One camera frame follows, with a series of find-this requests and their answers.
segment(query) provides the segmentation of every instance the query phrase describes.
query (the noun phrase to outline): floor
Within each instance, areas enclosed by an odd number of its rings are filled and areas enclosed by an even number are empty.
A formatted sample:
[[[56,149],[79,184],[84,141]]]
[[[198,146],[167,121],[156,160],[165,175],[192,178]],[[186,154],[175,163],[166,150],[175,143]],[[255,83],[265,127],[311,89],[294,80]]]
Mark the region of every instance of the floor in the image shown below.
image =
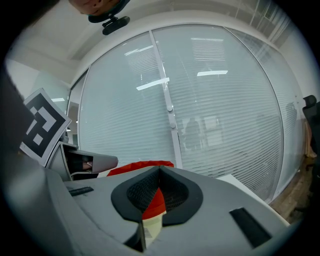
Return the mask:
[[[306,170],[306,166],[313,162],[313,159],[305,158],[300,171],[296,173],[285,190],[270,203],[270,206],[290,224],[303,217],[303,211],[298,211],[297,208],[303,209],[309,204],[312,168]]]

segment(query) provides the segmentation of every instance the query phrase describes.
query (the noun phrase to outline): horizontal blinds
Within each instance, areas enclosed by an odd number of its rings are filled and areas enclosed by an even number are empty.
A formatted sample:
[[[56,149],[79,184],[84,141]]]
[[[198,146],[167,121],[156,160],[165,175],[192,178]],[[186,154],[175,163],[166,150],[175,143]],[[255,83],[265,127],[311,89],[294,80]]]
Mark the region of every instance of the horizontal blinds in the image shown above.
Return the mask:
[[[283,122],[284,154],[275,197],[288,184],[300,167],[303,151],[303,124],[297,98],[302,99],[299,84],[284,57],[261,40],[237,30],[230,31],[239,38],[259,60],[276,95]]]
[[[170,80],[183,168],[232,174],[268,199],[282,161],[281,120],[255,58],[222,28],[175,26],[153,34]]]
[[[117,156],[118,166],[149,160],[175,163],[163,87],[149,34],[97,60],[84,86],[82,150]]]

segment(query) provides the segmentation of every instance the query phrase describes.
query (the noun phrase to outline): white wall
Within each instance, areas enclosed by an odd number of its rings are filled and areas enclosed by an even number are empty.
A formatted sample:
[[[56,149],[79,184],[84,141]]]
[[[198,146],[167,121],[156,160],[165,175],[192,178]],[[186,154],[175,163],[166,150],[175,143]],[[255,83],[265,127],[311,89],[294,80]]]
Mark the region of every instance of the white wall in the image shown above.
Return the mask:
[[[74,144],[74,138],[73,138],[73,135],[74,135],[74,133],[73,132],[67,132],[67,134],[68,134],[68,137],[69,137],[69,144]]]
[[[70,94],[70,87],[63,81],[57,79],[55,76],[41,71],[35,80],[31,93],[43,88],[50,99],[63,99],[63,101],[54,102],[63,113],[67,113],[68,96]]]
[[[5,66],[16,88],[26,99],[30,95],[40,71],[11,59],[5,60]]]
[[[20,36],[6,56],[35,70],[45,71],[57,79],[71,83],[79,61],[67,59],[67,51],[37,36]]]
[[[127,26],[108,35],[81,60],[71,84],[74,84],[93,62],[122,42],[149,30],[182,24],[209,24],[227,27],[245,32],[271,45],[266,37],[253,27],[238,19],[220,13],[203,10],[163,12],[130,22]]]
[[[298,28],[294,28],[279,50],[291,67],[302,96],[314,95],[320,101],[319,66]]]

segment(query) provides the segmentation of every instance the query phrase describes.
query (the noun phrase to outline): black mount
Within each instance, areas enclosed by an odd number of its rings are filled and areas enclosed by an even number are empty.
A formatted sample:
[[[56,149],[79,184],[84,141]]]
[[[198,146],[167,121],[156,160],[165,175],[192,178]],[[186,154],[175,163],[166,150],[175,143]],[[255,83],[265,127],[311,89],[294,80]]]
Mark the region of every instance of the black mount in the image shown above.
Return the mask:
[[[119,19],[115,16],[112,16],[110,18],[110,20],[108,20],[106,23],[103,23],[102,26],[105,28],[106,26],[108,26],[109,24],[118,21]]]

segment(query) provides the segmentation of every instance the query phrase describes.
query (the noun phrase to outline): red fabric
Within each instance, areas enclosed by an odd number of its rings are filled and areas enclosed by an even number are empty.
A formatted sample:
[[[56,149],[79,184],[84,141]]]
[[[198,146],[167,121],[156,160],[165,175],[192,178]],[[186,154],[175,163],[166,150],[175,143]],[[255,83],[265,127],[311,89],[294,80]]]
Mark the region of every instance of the red fabric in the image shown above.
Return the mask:
[[[125,166],[119,167],[117,169],[113,169],[109,172],[107,176],[117,175],[117,174],[124,174],[127,172],[135,171],[144,167],[148,166],[169,166],[175,167],[174,164],[170,161],[140,161],[140,162],[133,162],[127,164]],[[142,215],[142,219],[150,219],[152,217],[158,216],[166,211],[165,199],[162,195],[160,189],[155,193],[154,198],[152,199],[150,205],[145,210]]]

